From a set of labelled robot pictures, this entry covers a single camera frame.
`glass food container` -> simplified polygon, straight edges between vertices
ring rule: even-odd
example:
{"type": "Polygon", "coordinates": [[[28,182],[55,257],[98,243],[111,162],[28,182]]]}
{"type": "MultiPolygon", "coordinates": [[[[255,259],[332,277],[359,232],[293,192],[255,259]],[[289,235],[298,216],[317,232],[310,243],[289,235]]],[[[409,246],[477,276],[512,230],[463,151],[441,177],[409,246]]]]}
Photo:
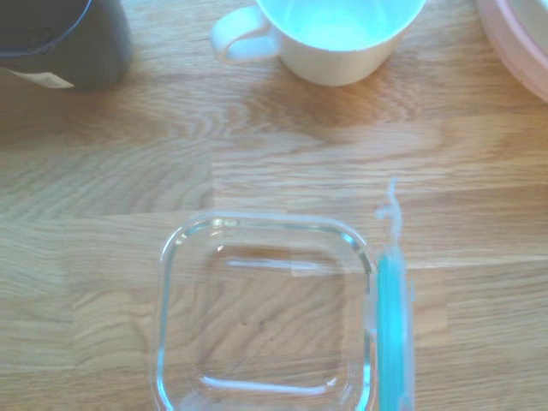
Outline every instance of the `glass food container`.
{"type": "Polygon", "coordinates": [[[164,246],[158,409],[414,408],[403,257],[329,218],[211,212],[164,246]]]}

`label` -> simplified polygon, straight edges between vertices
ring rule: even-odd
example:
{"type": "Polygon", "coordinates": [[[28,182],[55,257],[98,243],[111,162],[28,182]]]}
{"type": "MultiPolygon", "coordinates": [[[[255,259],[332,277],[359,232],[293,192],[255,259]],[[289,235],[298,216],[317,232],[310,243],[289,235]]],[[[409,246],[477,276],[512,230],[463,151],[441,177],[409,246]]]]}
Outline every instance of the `label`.
{"type": "Polygon", "coordinates": [[[10,71],[13,74],[21,77],[22,79],[32,81],[33,83],[39,84],[43,87],[48,87],[48,88],[74,87],[74,84],[71,84],[68,81],[63,80],[61,77],[54,75],[53,73],[27,74],[27,73],[17,73],[16,71],[12,71],[12,70],[10,71]]]}

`wooden table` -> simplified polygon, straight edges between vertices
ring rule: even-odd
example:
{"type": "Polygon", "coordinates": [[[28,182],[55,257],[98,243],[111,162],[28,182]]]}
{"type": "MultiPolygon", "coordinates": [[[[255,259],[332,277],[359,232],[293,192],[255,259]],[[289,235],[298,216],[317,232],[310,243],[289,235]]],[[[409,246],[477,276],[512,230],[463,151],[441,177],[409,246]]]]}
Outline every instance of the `wooden table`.
{"type": "Polygon", "coordinates": [[[380,247],[392,176],[418,409],[546,408],[548,106],[473,0],[430,0],[376,74],[335,89],[215,61],[208,30],[249,1],[125,3],[136,54],[115,90],[0,75],[0,408],[151,408],[173,229],[207,208],[306,213],[380,247]]]}

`pink bowl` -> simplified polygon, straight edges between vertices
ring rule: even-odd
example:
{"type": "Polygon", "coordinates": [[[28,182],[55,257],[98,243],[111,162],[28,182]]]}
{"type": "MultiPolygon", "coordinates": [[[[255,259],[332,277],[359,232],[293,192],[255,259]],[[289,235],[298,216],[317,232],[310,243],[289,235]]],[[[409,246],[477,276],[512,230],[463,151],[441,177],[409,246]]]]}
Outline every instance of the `pink bowl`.
{"type": "Polygon", "coordinates": [[[508,0],[478,0],[478,9],[485,33],[506,68],[548,103],[548,56],[517,20],[508,0]]]}

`gray container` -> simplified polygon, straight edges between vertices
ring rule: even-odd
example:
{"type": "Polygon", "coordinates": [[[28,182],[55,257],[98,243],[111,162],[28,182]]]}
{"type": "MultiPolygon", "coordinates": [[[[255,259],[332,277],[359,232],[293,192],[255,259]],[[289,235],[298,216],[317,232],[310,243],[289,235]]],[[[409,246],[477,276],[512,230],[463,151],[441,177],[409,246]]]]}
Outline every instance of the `gray container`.
{"type": "Polygon", "coordinates": [[[0,67],[41,86],[98,91],[132,55],[120,0],[2,0],[0,67]]]}

